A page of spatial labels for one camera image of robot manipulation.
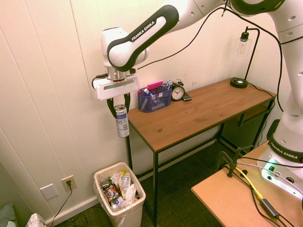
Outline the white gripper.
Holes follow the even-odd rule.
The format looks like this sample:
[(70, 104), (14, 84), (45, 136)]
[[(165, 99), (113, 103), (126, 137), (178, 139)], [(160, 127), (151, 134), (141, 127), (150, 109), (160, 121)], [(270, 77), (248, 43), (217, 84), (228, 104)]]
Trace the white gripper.
[(94, 81), (95, 96), (97, 100), (107, 100), (107, 106), (114, 118), (116, 118), (116, 110), (114, 107), (114, 97), (124, 95), (127, 113), (129, 112), (131, 96), (130, 93), (139, 89), (139, 79), (137, 75), (131, 75), (124, 81), (114, 82), (109, 79), (97, 79)]

